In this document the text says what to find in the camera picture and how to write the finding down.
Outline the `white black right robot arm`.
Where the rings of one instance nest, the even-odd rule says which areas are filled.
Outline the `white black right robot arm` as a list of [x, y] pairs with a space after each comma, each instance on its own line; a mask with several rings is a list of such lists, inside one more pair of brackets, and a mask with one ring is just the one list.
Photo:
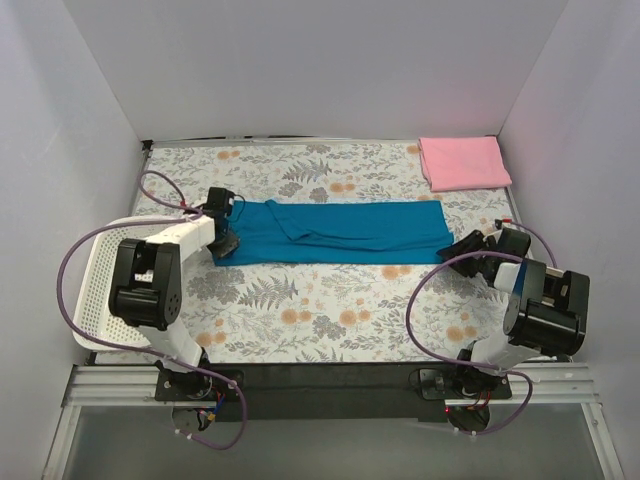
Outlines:
[[572, 356], [587, 332], [590, 278], [527, 257], [529, 234], [500, 225], [499, 234], [475, 230], [437, 252], [463, 277], [481, 276], [509, 295], [500, 330], [460, 351], [468, 361], [452, 373], [454, 389], [475, 397], [497, 376], [538, 356]]

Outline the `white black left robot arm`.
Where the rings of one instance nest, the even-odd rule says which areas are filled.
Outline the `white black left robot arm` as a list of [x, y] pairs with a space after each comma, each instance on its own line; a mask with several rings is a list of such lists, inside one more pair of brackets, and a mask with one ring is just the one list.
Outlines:
[[211, 373], [200, 367], [205, 357], [179, 318], [182, 307], [182, 267], [206, 249], [215, 261], [233, 255], [239, 237], [231, 228], [237, 195], [212, 187], [195, 220], [171, 225], [144, 239], [120, 242], [109, 294], [110, 313], [138, 330], [161, 354], [182, 370], [178, 387], [193, 400], [205, 398], [213, 386]]

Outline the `teal blue t shirt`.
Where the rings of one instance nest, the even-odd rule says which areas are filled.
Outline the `teal blue t shirt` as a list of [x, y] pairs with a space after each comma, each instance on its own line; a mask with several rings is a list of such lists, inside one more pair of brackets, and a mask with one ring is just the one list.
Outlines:
[[239, 246], [218, 266], [438, 264], [437, 252], [454, 243], [438, 201], [249, 202], [232, 229]]

